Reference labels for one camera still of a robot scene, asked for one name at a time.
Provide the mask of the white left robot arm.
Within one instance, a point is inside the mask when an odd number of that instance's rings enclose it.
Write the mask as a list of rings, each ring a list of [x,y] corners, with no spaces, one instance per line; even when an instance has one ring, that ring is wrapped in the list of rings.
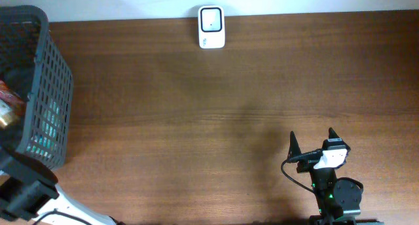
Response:
[[[9,176],[1,183],[1,218],[18,219],[34,224],[117,225],[120,222],[99,214],[68,196],[58,185],[58,178],[41,162],[1,149],[1,171]]]

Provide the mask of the teal snack packet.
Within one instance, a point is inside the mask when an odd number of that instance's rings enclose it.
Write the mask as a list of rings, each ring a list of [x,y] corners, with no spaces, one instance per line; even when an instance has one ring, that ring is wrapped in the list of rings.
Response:
[[[40,105],[40,117],[35,117],[35,130],[26,147],[26,151],[42,160],[52,160],[58,153],[61,141],[62,118],[61,108],[50,99],[47,104]]]

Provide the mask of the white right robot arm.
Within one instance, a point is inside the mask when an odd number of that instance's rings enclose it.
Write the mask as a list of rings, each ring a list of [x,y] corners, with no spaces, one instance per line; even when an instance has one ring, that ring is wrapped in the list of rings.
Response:
[[[323,141],[321,148],[310,152],[301,152],[293,131],[290,132],[289,138],[287,158],[282,162],[280,169],[291,182],[315,195],[319,214],[310,216],[309,224],[382,223],[379,220],[357,219],[361,214],[360,203],[364,186],[355,179],[337,177],[336,170],[346,163],[351,148],[333,128],[328,129],[328,138]],[[285,164],[296,164],[297,173],[309,173],[311,186],[307,187],[289,176],[284,170]]]

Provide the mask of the grey plastic mesh basket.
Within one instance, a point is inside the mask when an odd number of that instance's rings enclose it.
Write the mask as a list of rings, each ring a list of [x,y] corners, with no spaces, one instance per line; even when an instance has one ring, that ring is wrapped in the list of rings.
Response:
[[[73,75],[54,44],[47,15],[31,5],[1,7],[1,80],[26,102],[25,115],[1,130],[1,146],[25,154],[51,170],[64,165],[69,130]],[[53,99],[61,108],[61,141],[52,160],[26,151],[39,106]]]

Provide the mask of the red snack packet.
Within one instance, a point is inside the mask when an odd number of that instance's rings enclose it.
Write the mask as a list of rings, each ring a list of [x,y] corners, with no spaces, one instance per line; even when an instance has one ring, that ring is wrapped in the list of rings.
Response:
[[[17,116],[23,116],[26,112],[26,102],[6,83],[1,80],[1,100],[8,104]]]

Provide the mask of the white tube with gold cap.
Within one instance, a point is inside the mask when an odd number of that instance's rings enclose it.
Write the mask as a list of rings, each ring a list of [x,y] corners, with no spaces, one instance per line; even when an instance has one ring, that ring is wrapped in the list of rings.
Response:
[[[20,120],[20,117],[16,114],[14,108],[10,106],[8,103],[1,100],[0,106],[1,106],[0,121],[1,121],[2,129],[8,128],[9,126],[17,123]]]

